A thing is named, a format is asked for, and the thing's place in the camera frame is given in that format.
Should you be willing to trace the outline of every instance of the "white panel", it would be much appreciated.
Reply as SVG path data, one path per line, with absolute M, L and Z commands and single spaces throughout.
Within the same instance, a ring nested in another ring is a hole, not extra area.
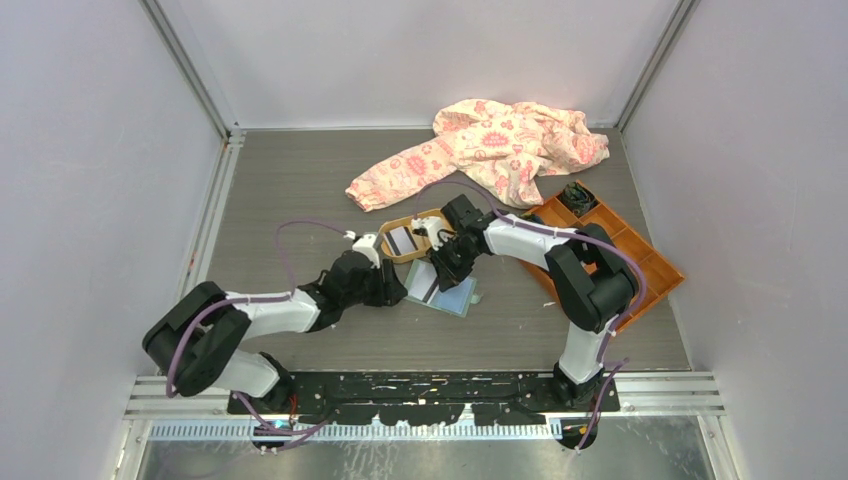
M 752 479 L 845 478 L 848 3 L 701 2 L 627 130 Z
M 470 97 L 612 125 L 677 2 L 163 3 L 188 19 L 241 126 L 277 128 L 429 125 Z
M 221 141 L 137 2 L 5 2 L 0 65 L 0 478 L 107 478 Z

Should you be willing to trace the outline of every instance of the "clothing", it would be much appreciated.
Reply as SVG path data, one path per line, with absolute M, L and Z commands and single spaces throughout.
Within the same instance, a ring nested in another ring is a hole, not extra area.
M 507 205 L 540 205 L 536 175 L 567 175 L 609 157 L 606 135 L 589 132 L 585 120 L 535 102 L 463 100 L 436 114 L 436 138 L 374 165 L 345 193 L 368 212 L 459 170 Z

